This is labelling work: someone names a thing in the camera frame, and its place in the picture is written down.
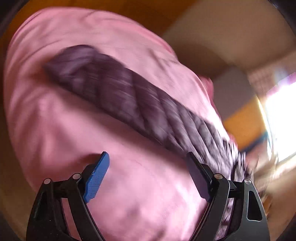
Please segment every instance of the pink blanket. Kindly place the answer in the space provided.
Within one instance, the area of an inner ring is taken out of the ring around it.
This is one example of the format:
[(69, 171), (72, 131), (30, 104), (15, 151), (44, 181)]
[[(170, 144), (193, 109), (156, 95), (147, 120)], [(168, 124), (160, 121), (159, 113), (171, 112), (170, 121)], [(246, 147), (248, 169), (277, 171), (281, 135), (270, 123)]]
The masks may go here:
[(106, 240), (188, 240), (206, 202), (184, 162), (47, 79), (44, 63), (79, 44), (124, 63), (228, 139), (205, 86), (160, 37), (113, 13), (48, 8), (18, 29), (5, 64), (9, 134), (27, 181), (37, 191), (45, 178), (68, 179), (107, 151), (110, 167), (88, 204)]

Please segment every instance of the pink fabric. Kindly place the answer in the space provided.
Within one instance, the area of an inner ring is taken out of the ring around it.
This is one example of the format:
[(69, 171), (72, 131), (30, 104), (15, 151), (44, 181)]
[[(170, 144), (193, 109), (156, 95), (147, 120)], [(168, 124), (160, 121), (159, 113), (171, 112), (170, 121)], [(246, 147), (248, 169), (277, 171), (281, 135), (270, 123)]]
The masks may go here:
[(47, 79), (43, 64), (78, 44), (124, 63), (228, 138), (200, 79), (161, 38), (113, 13), (48, 8), (18, 29), (5, 65), (9, 134), (27, 181), (37, 191), (107, 151), (110, 167), (88, 204), (106, 240), (188, 240), (206, 202), (183, 160)]

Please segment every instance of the silver rivet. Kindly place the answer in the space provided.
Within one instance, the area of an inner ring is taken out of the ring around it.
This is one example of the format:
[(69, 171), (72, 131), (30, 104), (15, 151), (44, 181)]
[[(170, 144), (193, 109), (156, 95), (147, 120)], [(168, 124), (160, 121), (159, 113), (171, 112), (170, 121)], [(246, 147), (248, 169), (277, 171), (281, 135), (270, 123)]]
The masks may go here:
[(75, 180), (79, 179), (80, 177), (81, 177), (80, 173), (75, 173), (75, 174), (72, 176), (72, 178), (75, 179)]
[(251, 184), (252, 183), (252, 181), (250, 180), (250, 179), (248, 179), (248, 178), (246, 178), (245, 180), (244, 180), (244, 182), (246, 183), (246, 184)]
[(51, 182), (51, 179), (50, 178), (47, 178), (43, 181), (44, 184), (49, 184)]
[(219, 180), (221, 180), (221, 179), (223, 178), (223, 176), (222, 176), (220, 173), (216, 173), (216, 174), (214, 175), (214, 177), (215, 177), (216, 179), (219, 179)]

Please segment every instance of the beige wall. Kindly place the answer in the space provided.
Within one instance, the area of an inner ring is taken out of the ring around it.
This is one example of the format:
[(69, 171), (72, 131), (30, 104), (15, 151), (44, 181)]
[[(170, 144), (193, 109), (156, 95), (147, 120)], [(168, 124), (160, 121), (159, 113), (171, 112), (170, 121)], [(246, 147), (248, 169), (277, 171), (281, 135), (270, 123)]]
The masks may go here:
[(267, 0), (196, 2), (163, 35), (181, 63), (215, 77), (227, 66), (244, 71), (292, 50), (295, 35)]

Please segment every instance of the wooden floor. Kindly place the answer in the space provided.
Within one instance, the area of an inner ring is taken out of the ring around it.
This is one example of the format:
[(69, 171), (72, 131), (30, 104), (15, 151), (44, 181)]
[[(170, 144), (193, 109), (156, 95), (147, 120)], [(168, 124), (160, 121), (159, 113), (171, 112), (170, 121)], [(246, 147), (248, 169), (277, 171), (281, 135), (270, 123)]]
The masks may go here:
[[(111, 11), (129, 17), (161, 35), (194, 2), (195, 0), (30, 0), (0, 38), (0, 90), (3, 76), (1, 72), (10, 39), (18, 27), (40, 9), (50, 6), (75, 6)], [(2, 98), (0, 132), (0, 211), (15, 233), (24, 240), (35, 193), (26, 182), (10, 144)]]

